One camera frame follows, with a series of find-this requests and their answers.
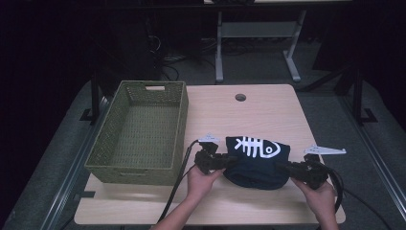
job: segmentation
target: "table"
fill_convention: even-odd
[[[303,161],[304,149],[316,144],[296,93],[287,84],[188,86],[189,112],[185,151],[190,143],[211,133],[218,137],[217,152],[227,152],[226,136],[245,135],[290,145],[290,161]],[[244,94],[246,100],[236,100]],[[189,159],[200,150],[195,145]],[[160,217],[171,186],[103,184],[90,175],[75,215],[78,224],[154,224]],[[171,211],[186,196],[184,179]],[[337,221],[346,218],[342,208]],[[317,223],[302,192],[289,180],[281,189],[241,188],[224,176],[189,218],[188,225],[251,225]]]

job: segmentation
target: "wrist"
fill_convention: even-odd
[[[319,221],[320,226],[323,230],[337,230],[338,224],[335,215],[321,215],[316,216],[317,221]]]

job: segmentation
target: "floor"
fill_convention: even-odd
[[[224,56],[224,82],[222,84],[263,84],[286,83],[300,89],[328,74],[326,71],[312,70],[320,44],[302,42],[294,55],[302,80],[293,82],[282,57],[282,51],[289,45],[285,41],[251,40],[241,43],[253,47],[238,56]],[[187,85],[214,84],[214,54],[204,60],[187,59],[171,65],[179,73],[178,80]],[[164,69],[174,79],[173,69]],[[383,180],[379,166],[373,160],[372,152],[377,151],[395,179],[399,190],[406,190],[404,165],[406,162],[406,134],[385,108],[379,94],[364,83],[363,107],[370,108],[378,123],[359,126],[349,114],[351,92],[338,97],[333,92],[337,80],[332,80],[311,92],[298,93],[304,114],[319,146],[335,149],[345,148],[345,155],[324,157],[326,164],[341,174],[345,187],[360,196],[379,213],[392,229],[406,229],[406,218]],[[148,229],[149,226],[81,226],[72,221],[79,205],[80,196],[89,172],[79,165],[77,175],[71,178],[71,188],[64,192],[62,186],[67,181],[77,162],[78,152],[86,148],[84,140],[92,130],[89,122],[80,121],[84,109],[91,106],[90,83],[86,83],[46,149],[24,193],[11,212],[4,229]],[[60,213],[49,213],[53,205],[60,204]],[[382,221],[364,204],[346,193],[343,208],[347,219],[340,229],[387,229]],[[316,225],[297,226],[223,226],[223,229],[316,229]],[[203,229],[190,226],[186,229]]]

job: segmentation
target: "green basket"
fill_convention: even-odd
[[[122,81],[85,168],[103,183],[174,185],[188,105],[184,82]]]

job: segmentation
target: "black controller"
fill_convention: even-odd
[[[234,165],[236,156],[229,156],[228,153],[215,153],[218,145],[213,142],[200,142],[202,150],[196,153],[194,163],[204,174],[209,174],[210,170],[222,170]]]
[[[315,154],[304,156],[304,162],[276,163],[280,171],[288,172],[290,177],[305,182],[311,189],[317,190],[328,179],[328,169],[320,163],[320,158]]]

